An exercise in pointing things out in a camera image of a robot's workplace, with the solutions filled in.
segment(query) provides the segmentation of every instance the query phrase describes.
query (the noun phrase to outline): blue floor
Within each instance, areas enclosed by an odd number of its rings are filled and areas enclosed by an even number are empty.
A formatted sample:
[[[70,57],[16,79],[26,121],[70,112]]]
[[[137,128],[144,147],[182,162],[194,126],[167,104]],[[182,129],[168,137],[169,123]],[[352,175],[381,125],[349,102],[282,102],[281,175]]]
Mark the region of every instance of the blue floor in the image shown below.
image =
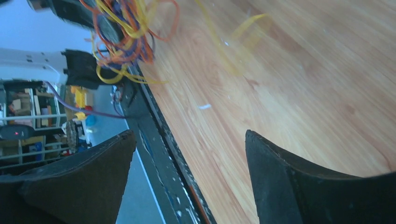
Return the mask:
[[[115,114],[113,106],[110,103],[110,92],[110,86],[101,86],[94,93],[94,110]],[[91,141],[93,145],[97,145],[127,130],[128,126],[124,119],[97,117],[94,129],[96,129],[96,132],[91,135]],[[165,223],[162,213],[153,194],[151,184],[148,181],[144,166],[141,163],[139,152],[136,150],[131,162],[128,181],[116,224],[161,223]]]

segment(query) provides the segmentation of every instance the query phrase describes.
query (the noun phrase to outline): wooden table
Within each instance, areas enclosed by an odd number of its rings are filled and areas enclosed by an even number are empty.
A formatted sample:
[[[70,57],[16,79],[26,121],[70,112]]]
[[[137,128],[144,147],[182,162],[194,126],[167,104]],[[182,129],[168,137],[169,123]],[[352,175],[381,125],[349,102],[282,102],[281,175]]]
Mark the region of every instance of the wooden table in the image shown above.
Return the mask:
[[[204,1],[231,59],[230,34],[250,16],[272,17],[242,76],[222,63],[197,4],[178,3],[177,34],[157,41],[154,66],[141,70],[169,81],[150,88],[219,224],[258,223],[247,129],[343,173],[396,169],[396,2]],[[165,36],[174,11],[161,5],[152,29]]]

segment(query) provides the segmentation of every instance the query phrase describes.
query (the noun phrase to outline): bundle of colorful string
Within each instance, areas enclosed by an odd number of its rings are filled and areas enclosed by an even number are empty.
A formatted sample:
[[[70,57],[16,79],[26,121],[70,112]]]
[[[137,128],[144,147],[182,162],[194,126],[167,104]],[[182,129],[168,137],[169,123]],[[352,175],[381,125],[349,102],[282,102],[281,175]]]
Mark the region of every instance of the bundle of colorful string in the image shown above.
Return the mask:
[[[138,83],[163,83],[144,78],[138,75],[131,75],[127,69],[130,65],[136,65],[138,61],[153,63],[155,41],[154,38],[169,41],[175,34],[180,9],[175,0],[154,0],[146,5],[144,0],[95,0],[96,7],[91,7],[80,0],[93,14],[93,24],[96,34],[92,33],[92,53],[98,60],[96,72],[99,78],[107,84],[119,82],[123,76]],[[169,36],[161,38],[149,29],[157,6],[160,2],[171,2],[176,7],[176,16],[171,27]],[[98,23],[102,19],[108,19],[118,24],[124,34],[124,38],[119,43],[109,41],[100,30]],[[149,45],[146,35],[152,38],[152,46]],[[95,44],[95,37],[99,37],[100,42]],[[105,45],[108,54],[100,50],[100,46]],[[111,69],[118,75],[112,79],[104,79],[100,75],[101,69]]]

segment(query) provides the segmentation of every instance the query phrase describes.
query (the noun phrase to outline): wall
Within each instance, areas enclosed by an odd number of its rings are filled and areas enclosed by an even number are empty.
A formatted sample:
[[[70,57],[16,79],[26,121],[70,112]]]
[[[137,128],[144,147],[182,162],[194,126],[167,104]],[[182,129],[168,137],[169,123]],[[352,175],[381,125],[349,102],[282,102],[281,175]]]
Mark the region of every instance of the wall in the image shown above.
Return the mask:
[[[90,32],[70,25],[51,10],[35,12],[26,0],[13,0],[0,7],[0,48],[59,51],[79,49],[90,51],[84,38]]]

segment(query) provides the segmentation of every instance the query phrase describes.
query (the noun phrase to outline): floor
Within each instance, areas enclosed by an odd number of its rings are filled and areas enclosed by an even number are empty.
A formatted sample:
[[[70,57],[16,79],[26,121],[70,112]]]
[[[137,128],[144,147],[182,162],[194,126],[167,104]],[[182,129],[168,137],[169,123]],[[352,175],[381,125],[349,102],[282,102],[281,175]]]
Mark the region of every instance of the floor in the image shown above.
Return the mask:
[[[394,1],[202,0],[207,16],[196,2],[178,1],[177,34],[141,70],[168,81],[150,88],[217,223],[258,223],[247,129],[343,173],[396,169]],[[174,13],[162,4],[152,30]]]
[[[110,103],[110,92],[110,86],[101,86],[95,91],[95,110],[111,114],[115,113]],[[128,126],[124,119],[97,117],[97,122],[93,128],[96,132],[91,135],[91,140],[93,145],[97,145],[127,130]],[[138,150],[133,155],[116,224],[130,224],[131,222],[137,224],[165,223]]]

